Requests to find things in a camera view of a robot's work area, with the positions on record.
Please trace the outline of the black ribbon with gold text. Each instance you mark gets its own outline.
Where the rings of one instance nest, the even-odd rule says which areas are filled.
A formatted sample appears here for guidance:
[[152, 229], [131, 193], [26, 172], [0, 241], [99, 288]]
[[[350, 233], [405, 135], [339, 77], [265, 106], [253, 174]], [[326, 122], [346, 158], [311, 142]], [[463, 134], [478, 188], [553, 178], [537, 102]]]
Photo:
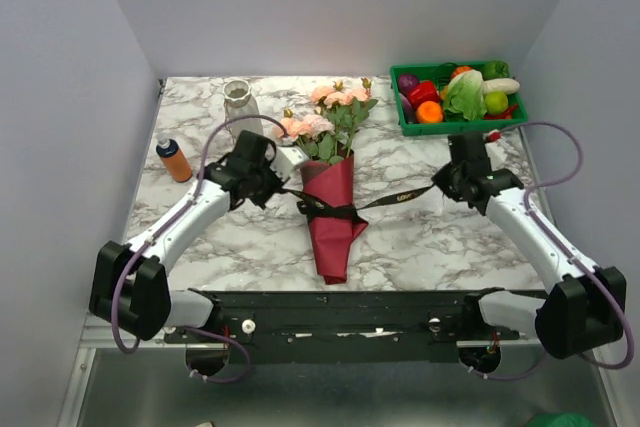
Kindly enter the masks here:
[[414, 200], [434, 188], [434, 185], [403, 191], [396, 194], [380, 197], [361, 208], [357, 208], [353, 203], [333, 206], [319, 197], [299, 190], [281, 189], [279, 194], [291, 194], [297, 198], [298, 211], [306, 217], [308, 223], [317, 218], [329, 218], [338, 220], [348, 220], [351, 222], [362, 221], [359, 212], [366, 209], [397, 205]]

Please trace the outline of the red wrapping paper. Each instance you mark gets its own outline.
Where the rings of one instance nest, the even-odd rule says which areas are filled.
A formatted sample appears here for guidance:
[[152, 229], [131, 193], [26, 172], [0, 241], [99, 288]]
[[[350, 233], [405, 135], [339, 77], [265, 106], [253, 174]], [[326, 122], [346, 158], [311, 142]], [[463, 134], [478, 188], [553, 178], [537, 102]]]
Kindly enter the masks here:
[[307, 214], [316, 272], [327, 285], [344, 284], [351, 245], [368, 226], [354, 211], [354, 155], [333, 165], [309, 161], [301, 178], [303, 192], [330, 207]]

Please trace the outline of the pink artificial flower bunch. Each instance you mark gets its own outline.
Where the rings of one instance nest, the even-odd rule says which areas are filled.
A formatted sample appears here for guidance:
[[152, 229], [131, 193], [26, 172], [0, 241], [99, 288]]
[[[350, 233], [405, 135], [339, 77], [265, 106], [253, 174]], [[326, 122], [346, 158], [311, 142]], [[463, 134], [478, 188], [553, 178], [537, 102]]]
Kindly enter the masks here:
[[314, 110], [296, 117], [286, 109], [272, 137], [283, 146], [301, 148], [312, 161], [335, 165], [346, 160], [353, 153], [355, 135], [378, 103], [372, 80], [363, 77], [360, 83], [351, 89], [343, 81], [316, 87], [310, 96]]

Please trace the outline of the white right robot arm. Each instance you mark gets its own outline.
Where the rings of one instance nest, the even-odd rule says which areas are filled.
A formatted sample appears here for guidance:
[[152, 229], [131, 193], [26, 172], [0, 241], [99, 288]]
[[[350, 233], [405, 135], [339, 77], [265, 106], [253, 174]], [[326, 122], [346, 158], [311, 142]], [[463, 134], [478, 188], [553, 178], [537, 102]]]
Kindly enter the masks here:
[[620, 339], [634, 341], [624, 314], [626, 279], [583, 255], [531, 202], [529, 190], [507, 169], [493, 169], [481, 132], [452, 134], [449, 162], [432, 178], [449, 199], [487, 217], [536, 271], [545, 299], [495, 290], [479, 294], [460, 314], [460, 326], [480, 339], [495, 327], [537, 338], [556, 359], [582, 354]]

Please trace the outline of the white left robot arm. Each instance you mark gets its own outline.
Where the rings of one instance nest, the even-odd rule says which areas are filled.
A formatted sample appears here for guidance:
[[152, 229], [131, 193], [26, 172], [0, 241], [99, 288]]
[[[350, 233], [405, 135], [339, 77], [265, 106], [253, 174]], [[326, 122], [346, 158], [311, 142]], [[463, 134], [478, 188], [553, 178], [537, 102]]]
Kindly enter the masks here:
[[245, 201], [264, 208], [306, 159], [295, 146], [242, 132], [233, 150], [202, 167], [187, 193], [151, 227], [99, 250], [90, 313], [140, 340], [168, 327], [187, 327], [201, 342], [214, 340], [222, 327], [214, 299], [193, 289], [170, 289], [172, 268], [211, 224]]

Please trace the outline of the white ribbed ceramic vase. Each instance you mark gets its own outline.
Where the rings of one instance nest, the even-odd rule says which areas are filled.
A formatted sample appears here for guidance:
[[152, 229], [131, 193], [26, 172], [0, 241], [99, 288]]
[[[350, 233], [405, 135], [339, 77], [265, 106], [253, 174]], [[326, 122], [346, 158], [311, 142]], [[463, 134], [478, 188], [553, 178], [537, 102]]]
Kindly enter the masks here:
[[250, 85], [244, 80], [231, 80], [223, 86], [222, 93], [226, 120], [252, 115], [252, 118], [239, 120], [228, 125], [227, 130], [231, 136], [237, 139], [244, 130], [262, 135], [262, 121], [256, 118], [256, 115], [259, 114], [259, 108]]

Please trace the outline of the red toy chili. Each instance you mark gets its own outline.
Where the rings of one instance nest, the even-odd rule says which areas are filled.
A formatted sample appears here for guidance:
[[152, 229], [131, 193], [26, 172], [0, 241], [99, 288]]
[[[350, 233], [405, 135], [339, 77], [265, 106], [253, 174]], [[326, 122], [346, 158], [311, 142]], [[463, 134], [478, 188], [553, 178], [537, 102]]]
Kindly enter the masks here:
[[519, 108], [518, 104], [511, 105], [507, 107], [503, 112], [499, 114], [486, 114], [484, 116], [485, 120], [504, 120], [504, 119], [512, 119], [513, 113]]

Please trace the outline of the orange toy fruit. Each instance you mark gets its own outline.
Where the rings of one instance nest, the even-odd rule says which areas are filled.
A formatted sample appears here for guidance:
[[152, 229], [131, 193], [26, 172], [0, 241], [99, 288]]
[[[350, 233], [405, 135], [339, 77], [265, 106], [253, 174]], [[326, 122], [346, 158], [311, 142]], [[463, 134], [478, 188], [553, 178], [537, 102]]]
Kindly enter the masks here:
[[421, 124], [436, 124], [444, 121], [444, 111], [438, 102], [422, 102], [415, 110], [415, 116]]

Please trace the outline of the green toy lime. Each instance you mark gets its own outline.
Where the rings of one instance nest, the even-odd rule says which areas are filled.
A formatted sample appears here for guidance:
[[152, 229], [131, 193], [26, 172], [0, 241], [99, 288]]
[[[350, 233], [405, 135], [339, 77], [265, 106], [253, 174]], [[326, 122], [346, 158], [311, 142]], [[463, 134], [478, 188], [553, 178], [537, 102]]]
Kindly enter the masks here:
[[487, 114], [499, 114], [509, 107], [506, 93], [501, 91], [489, 92], [484, 97]]

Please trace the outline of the orange bottle with blue cap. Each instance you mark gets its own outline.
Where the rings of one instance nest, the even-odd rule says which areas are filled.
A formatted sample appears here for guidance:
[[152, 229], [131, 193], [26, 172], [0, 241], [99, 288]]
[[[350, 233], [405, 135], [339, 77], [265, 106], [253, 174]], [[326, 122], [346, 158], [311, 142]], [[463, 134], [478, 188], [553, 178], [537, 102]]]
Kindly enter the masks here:
[[155, 150], [174, 181], [184, 183], [191, 179], [192, 168], [176, 140], [160, 136], [156, 139]]

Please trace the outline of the green toy lettuce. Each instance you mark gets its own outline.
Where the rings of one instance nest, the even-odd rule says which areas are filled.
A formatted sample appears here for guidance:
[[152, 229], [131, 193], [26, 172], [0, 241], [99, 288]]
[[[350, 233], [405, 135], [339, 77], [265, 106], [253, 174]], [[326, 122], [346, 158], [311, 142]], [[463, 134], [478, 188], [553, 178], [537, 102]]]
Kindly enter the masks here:
[[477, 70], [456, 75], [447, 86], [443, 111], [446, 121], [479, 121], [487, 114], [483, 77]]

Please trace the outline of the red toy bell pepper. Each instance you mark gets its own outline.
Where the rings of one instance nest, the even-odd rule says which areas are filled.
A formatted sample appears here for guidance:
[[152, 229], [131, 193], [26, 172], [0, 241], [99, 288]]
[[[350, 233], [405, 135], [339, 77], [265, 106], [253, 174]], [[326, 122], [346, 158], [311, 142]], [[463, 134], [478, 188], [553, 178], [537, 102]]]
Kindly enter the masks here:
[[430, 80], [417, 84], [407, 94], [407, 99], [414, 109], [417, 109], [424, 102], [440, 103], [441, 101], [436, 85]]

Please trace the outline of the white toy radish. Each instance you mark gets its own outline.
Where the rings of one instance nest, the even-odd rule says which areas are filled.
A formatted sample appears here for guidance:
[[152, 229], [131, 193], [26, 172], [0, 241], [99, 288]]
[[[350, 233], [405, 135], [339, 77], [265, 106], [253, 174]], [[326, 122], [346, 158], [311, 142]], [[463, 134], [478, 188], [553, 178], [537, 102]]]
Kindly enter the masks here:
[[503, 92], [507, 96], [513, 95], [520, 90], [520, 83], [512, 78], [497, 78], [485, 80], [482, 84], [485, 95], [492, 92]]

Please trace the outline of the orange toy carrot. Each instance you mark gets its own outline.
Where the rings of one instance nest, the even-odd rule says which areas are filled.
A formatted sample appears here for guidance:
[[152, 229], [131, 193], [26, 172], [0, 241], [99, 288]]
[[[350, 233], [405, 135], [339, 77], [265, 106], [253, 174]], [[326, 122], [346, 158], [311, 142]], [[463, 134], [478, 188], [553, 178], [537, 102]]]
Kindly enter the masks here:
[[471, 71], [472, 67], [468, 65], [457, 66], [453, 72], [451, 73], [451, 79], [456, 78], [458, 75], [464, 74], [468, 71]]

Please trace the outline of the green toy bell pepper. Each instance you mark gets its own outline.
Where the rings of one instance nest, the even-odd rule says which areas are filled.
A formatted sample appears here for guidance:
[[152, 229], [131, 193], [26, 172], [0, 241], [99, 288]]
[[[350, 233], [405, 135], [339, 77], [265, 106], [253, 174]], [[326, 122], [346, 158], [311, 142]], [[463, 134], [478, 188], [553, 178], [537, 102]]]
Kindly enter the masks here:
[[511, 77], [508, 63], [502, 60], [488, 61], [481, 67], [480, 71], [485, 81]]

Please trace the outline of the green plastic basket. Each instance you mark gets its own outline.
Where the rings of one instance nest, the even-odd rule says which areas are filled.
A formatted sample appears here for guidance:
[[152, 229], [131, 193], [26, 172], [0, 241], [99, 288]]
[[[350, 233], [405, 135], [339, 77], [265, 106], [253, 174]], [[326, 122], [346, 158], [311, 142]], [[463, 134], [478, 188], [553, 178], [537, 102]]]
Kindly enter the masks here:
[[396, 65], [390, 68], [391, 85], [394, 92], [397, 112], [399, 116], [398, 124], [404, 136], [424, 136], [424, 135], [448, 135], [467, 131], [489, 132], [500, 130], [510, 125], [517, 125], [528, 121], [528, 113], [517, 93], [508, 94], [508, 108], [510, 112], [505, 118], [484, 119], [477, 121], [455, 120], [445, 118], [440, 123], [411, 123], [405, 115], [401, 92], [397, 80], [402, 74], [413, 74], [420, 81], [432, 81], [436, 88], [443, 87], [444, 81], [453, 73], [455, 63], [417, 64], [417, 65]]

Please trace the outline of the purple toy onion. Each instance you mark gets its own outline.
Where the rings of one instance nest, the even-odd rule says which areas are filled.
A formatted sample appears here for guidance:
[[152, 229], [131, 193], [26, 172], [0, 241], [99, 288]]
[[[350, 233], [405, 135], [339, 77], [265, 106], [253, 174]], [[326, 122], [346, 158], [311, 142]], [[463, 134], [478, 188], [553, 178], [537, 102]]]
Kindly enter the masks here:
[[420, 79], [413, 74], [401, 74], [396, 79], [398, 90], [407, 96], [416, 86], [420, 84]]

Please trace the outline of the green object at bottom edge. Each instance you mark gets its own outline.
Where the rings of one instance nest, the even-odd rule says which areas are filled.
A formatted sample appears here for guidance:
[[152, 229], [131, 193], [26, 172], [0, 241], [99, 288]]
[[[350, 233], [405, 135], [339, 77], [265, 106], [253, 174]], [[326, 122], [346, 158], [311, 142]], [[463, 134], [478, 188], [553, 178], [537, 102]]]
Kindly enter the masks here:
[[525, 427], [595, 427], [595, 424], [581, 414], [565, 412], [537, 414]]

